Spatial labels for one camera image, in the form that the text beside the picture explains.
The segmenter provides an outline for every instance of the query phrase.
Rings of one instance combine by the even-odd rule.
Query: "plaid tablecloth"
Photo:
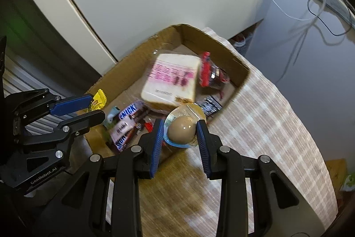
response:
[[[210,28],[204,32],[250,68],[248,80],[209,131],[241,155],[270,156],[309,202],[324,227],[329,227],[338,211],[337,202],[311,135],[283,95],[258,69]],[[154,180],[140,182],[144,236],[215,236],[220,192],[220,181],[209,181],[202,170],[198,147],[175,154],[159,167]],[[248,209],[252,232],[250,198]]]

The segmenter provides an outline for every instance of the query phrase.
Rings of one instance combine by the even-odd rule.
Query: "triangular cutout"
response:
[[[277,204],[280,209],[286,209],[298,205],[299,200],[276,173],[271,173],[271,180],[274,185]]]
[[[48,160],[48,157],[27,159],[27,171],[32,172],[34,169],[37,169],[39,166],[43,165]]]
[[[89,172],[85,173],[79,178],[79,180],[70,189],[68,194],[66,194],[65,197],[62,199],[62,204],[75,209],[79,209],[81,203],[83,202],[84,192],[88,179]]]

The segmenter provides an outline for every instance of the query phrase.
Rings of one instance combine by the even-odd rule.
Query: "brown egg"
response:
[[[172,121],[168,127],[170,141],[185,145],[192,141],[196,134],[196,122],[189,116],[181,116]]]

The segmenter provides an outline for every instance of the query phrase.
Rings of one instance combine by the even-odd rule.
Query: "metal screw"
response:
[[[131,147],[131,151],[133,153],[139,153],[141,150],[142,150],[142,147],[138,146],[138,145],[135,145],[135,146]]]
[[[228,146],[220,146],[219,150],[223,153],[228,153],[230,151],[230,147]]]
[[[270,157],[266,156],[266,155],[261,155],[260,161],[262,161],[263,163],[268,163],[268,162],[270,162]]]
[[[91,155],[91,157],[90,157],[91,162],[97,162],[99,160],[100,160],[100,155],[94,154],[94,155]]]
[[[55,152],[55,156],[60,159],[61,157],[63,157],[63,152],[58,150]]]

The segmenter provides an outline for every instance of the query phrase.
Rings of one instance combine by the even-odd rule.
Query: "yellow snack wrapper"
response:
[[[88,112],[101,110],[106,105],[106,102],[107,98],[104,91],[99,89],[92,99],[92,102],[88,108]]]

